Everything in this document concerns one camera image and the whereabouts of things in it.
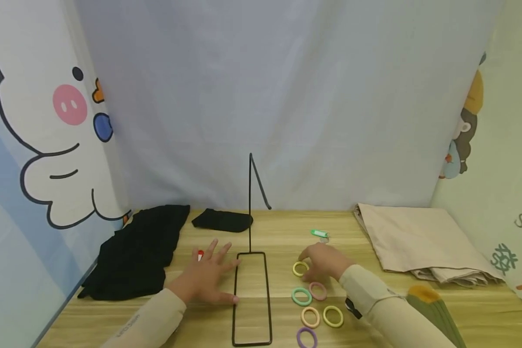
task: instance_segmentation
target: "sleeve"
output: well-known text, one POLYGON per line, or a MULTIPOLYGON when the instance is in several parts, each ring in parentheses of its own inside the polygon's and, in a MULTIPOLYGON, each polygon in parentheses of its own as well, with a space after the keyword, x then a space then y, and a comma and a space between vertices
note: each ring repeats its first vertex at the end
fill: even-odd
POLYGON ((102 348, 159 348, 177 329, 186 305, 172 291, 163 289, 143 307, 102 348))
POLYGON ((395 348, 456 348, 429 320, 360 265, 350 266, 340 284, 356 309, 395 348))

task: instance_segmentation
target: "hand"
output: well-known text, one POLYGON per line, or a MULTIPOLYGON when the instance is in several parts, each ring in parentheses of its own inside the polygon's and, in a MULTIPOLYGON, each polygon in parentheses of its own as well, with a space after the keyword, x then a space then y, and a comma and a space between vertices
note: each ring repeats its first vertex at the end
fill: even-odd
POLYGON ((331 276, 338 281, 346 268, 356 264, 345 254, 323 243, 315 243, 306 247, 298 260, 302 261, 307 257, 311 259, 312 266, 302 277, 305 281, 315 281, 319 275, 331 276))
POLYGON ((187 268, 178 278, 166 286, 184 303, 187 304, 194 299, 211 304, 231 305, 238 303, 238 296, 218 290, 218 280, 224 272, 236 268, 241 260, 223 263, 224 256, 232 243, 227 243, 218 253, 213 254, 217 243, 218 240, 214 239, 201 261, 198 261, 199 250, 194 248, 187 268))

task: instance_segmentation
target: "key tag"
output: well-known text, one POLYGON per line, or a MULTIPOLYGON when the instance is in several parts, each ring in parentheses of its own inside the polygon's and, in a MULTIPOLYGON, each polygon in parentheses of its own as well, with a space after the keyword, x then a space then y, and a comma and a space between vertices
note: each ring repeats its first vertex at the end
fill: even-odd
POLYGON ((319 231, 319 230, 311 230, 311 234, 314 235, 315 237, 319 237, 319 238, 328 238, 328 235, 329 235, 327 232, 319 231))
POLYGON ((311 230, 311 234, 316 237, 319 237, 319 242, 323 244, 327 244, 329 242, 329 239, 331 238, 331 235, 325 231, 311 230))

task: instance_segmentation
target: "cartoon character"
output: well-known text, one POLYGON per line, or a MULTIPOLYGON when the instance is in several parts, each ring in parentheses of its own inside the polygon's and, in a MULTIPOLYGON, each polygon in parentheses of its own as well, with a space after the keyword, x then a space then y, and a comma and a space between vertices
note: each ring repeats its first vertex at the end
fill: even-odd
POLYGON ((62 13, 61 1, 0 0, 0 116, 35 154, 23 193, 59 229, 127 212, 107 162, 115 144, 101 85, 79 64, 66 20, 51 15, 62 13))
MULTIPOLYGON (((485 61, 485 54, 481 58, 481 63, 485 61)), ((481 73, 476 71, 476 76, 472 81, 470 91, 466 96, 466 102, 460 113, 460 118, 452 140, 449 151, 445 157, 443 169, 439 175, 440 179, 453 179, 467 171, 466 159, 470 156, 470 140, 476 134, 478 126, 478 112, 483 106, 483 80, 481 73)))

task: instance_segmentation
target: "wooden table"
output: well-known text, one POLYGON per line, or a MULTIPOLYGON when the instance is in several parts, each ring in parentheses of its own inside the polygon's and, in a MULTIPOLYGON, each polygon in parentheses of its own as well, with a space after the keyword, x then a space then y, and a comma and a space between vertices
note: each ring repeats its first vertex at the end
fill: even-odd
MULTIPOLYGON (((192 212, 181 231, 174 260, 166 268, 167 279, 175 278, 184 269, 193 246, 206 249, 213 238, 218 238, 220 245, 228 241, 233 243, 228 258, 235 258, 236 253, 247 251, 247 232, 198 230, 191 224, 191 220, 198 214, 199 212, 192 212)), ((302 326, 299 318, 302 308, 291 301, 290 293, 294 287, 303 284, 292 274, 291 267, 305 246, 318 241, 309 233, 316 228, 330 232, 331 245, 379 275, 393 289, 405 292, 408 287, 418 283, 426 283, 436 289, 447 303, 469 348, 522 348, 522 301, 506 285, 463 289, 456 285, 440 286, 433 282, 419 281, 412 275, 385 273, 381 270, 368 239, 349 212, 260 211, 252 215, 255 219, 252 231, 253 250, 267 253, 273 320, 272 347, 297 347, 295 336, 302 326)), ((240 266, 240 336, 245 333, 266 336, 266 291, 263 267, 260 267, 259 260, 250 257, 244 259, 240 266)), ((333 279, 326 286, 328 299, 323 303, 314 301, 312 304, 321 314, 326 305, 344 308, 344 290, 333 279)), ((232 293, 234 272, 223 279, 221 289, 232 293)), ((147 298, 114 303, 73 297, 38 347, 99 347, 145 301, 147 298)), ((343 313, 345 323, 341 328, 332 329, 321 323, 315 330, 319 347, 389 347, 364 319, 357 320, 345 310, 343 313)), ((163 347, 229 348, 232 347, 231 327, 232 307, 190 304, 179 329, 163 347)), ((308 335, 304 343, 309 347, 308 335)))

